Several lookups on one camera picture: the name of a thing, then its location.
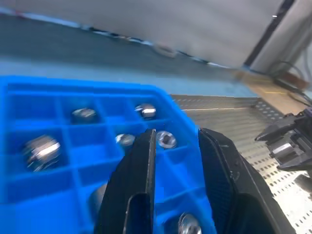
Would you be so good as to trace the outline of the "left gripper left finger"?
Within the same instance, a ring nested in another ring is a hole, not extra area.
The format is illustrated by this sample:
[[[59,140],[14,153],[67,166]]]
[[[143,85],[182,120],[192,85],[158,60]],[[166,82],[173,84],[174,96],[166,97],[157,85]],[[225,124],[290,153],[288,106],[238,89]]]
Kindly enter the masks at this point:
[[[156,131],[136,137],[106,184],[96,234],[151,234],[154,224]]]

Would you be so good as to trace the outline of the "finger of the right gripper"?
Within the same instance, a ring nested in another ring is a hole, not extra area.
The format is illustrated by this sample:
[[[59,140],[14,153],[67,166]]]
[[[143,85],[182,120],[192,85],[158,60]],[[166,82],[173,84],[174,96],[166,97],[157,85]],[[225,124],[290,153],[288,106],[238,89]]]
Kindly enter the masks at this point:
[[[270,141],[283,136],[296,126],[295,118],[283,118],[267,126],[260,134],[255,137],[255,141]]]
[[[284,156],[278,157],[278,169],[282,171],[310,171],[312,158],[307,156]]]

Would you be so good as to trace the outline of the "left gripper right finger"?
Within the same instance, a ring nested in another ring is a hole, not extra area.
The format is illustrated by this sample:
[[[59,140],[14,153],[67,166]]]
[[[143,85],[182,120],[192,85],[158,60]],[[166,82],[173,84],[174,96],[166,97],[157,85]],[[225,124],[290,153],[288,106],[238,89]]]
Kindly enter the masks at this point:
[[[200,128],[206,195],[219,234],[293,234],[260,173],[219,132]]]

